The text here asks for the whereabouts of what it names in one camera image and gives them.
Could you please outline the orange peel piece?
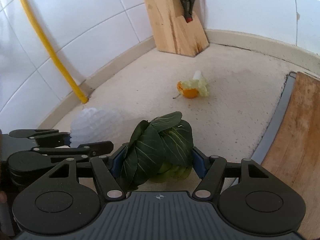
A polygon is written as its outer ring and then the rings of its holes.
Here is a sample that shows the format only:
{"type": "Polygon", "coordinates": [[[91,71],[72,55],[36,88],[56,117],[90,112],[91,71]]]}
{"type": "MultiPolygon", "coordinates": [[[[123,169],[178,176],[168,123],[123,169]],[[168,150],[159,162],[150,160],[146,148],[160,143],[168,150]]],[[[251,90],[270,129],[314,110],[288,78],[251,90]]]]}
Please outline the orange peel piece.
{"type": "Polygon", "coordinates": [[[199,96],[199,91],[196,88],[184,88],[181,81],[176,84],[176,88],[178,90],[178,95],[173,97],[173,99],[176,99],[181,95],[188,99],[193,99],[199,96]]]}

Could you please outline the dark green leaf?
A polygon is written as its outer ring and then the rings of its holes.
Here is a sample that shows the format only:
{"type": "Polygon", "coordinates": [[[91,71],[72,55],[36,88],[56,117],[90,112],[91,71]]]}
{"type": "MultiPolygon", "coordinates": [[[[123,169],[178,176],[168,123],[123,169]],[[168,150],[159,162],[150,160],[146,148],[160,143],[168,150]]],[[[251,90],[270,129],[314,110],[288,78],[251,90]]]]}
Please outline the dark green leaf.
{"type": "Polygon", "coordinates": [[[134,191],[146,181],[164,183],[189,177],[193,168],[193,132],[175,111],[151,121],[142,120],[123,154],[119,183],[134,191]]]}

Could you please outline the wooden cutting board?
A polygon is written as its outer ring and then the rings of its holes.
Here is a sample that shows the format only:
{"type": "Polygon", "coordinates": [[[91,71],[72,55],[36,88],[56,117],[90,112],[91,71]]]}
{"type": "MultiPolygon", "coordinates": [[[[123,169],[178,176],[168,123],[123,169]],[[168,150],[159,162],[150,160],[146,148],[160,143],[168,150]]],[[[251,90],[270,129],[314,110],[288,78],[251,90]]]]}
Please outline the wooden cutting board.
{"type": "Polygon", "coordinates": [[[306,203],[299,233],[319,239],[319,80],[298,72],[285,116],[262,166],[306,203]]]}

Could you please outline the white foam net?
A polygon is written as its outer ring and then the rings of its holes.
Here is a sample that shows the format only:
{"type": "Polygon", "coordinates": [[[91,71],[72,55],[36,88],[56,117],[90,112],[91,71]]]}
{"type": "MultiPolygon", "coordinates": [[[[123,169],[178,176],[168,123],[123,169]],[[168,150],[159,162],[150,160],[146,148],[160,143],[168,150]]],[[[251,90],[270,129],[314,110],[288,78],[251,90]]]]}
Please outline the white foam net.
{"type": "Polygon", "coordinates": [[[114,109],[84,108],[71,122],[70,146],[112,141],[124,127],[120,113],[114,109]]]}

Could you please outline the wooden knife block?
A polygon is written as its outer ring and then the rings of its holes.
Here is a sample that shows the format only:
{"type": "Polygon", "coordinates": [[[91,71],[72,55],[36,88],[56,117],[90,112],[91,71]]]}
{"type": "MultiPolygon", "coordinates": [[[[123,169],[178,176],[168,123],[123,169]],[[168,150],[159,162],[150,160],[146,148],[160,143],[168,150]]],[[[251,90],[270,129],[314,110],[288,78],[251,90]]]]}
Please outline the wooden knife block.
{"type": "Polygon", "coordinates": [[[195,12],[189,23],[180,0],[144,0],[156,48],[159,51],[195,57],[209,46],[195,12]]]}

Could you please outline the yellow pipe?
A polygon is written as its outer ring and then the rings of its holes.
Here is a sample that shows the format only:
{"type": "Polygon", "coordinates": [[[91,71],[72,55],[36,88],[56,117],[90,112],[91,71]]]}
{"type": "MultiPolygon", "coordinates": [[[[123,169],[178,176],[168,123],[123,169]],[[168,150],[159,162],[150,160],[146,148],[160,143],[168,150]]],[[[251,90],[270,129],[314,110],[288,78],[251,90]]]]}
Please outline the yellow pipe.
{"type": "Polygon", "coordinates": [[[82,103],[88,102],[88,97],[84,94],[84,92],[80,89],[80,87],[76,84],[74,79],[72,78],[71,74],[68,72],[66,67],[62,64],[59,57],[57,56],[52,44],[48,40],[47,36],[45,35],[43,29],[41,28],[37,18],[35,17],[31,6],[28,3],[28,0],[20,0],[21,6],[33,27],[36,35],[40,39],[42,45],[46,49],[49,57],[52,59],[52,62],[55,64],[56,68],[59,70],[61,75],[64,77],[65,81],[69,84],[74,94],[82,103]]]}

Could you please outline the pale cabbage leaf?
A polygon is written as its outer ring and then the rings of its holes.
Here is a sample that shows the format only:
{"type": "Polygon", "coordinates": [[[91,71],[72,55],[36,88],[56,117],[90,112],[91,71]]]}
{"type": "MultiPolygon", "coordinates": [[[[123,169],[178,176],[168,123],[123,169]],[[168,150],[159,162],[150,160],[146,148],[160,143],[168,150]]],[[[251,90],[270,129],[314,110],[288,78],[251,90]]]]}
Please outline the pale cabbage leaf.
{"type": "Polygon", "coordinates": [[[208,83],[200,70],[197,70],[191,79],[182,81],[184,88],[196,88],[200,97],[209,96],[208,83]]]}

